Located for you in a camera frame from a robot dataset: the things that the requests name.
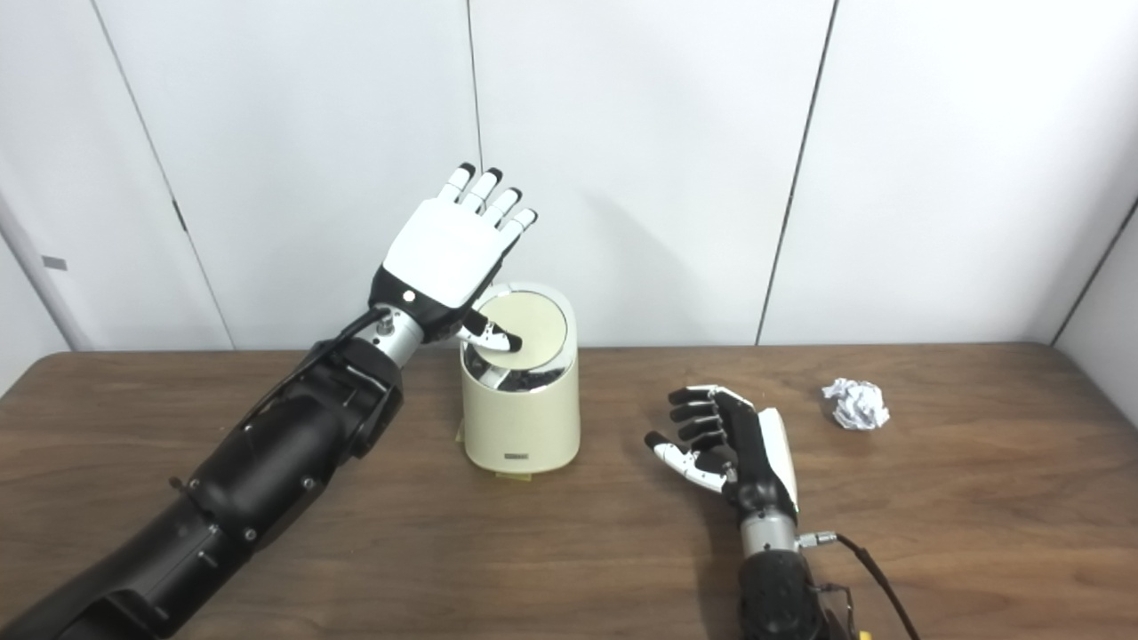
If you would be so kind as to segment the white and black right hand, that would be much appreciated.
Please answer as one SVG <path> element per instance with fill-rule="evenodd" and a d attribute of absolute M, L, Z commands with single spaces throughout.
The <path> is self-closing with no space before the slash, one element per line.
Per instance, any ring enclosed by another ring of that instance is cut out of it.
<path fill-rule="evenodd" d="M 650 432 L 644 444 L 651 453 L 687 482 L 724 497 L 742 519 L 777 512 L 799 520 L 797 489 L 776 468 L 789 457 L 786 436 L 769 435 L 751 401 L 724 386 L 698 385 L 674 389 L 668 402 L 681 441 Z"/>

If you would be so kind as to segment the white and black left hand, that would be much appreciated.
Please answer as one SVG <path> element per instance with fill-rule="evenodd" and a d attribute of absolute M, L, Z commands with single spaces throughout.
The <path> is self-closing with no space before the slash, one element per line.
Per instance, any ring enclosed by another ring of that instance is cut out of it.
<path fill-rule="evenodd" d="M 462 163 L 419 203 L 373 277 L 370 323 L 402 315 L 417 325 L 422 344 L 455 337 L 490 351 L 523 348 L 520 336 L 473 307 L 538 219 L 533 208 L 516 210 L 519 189 L 496 192 L 500 182 L 500 170 Z"/>

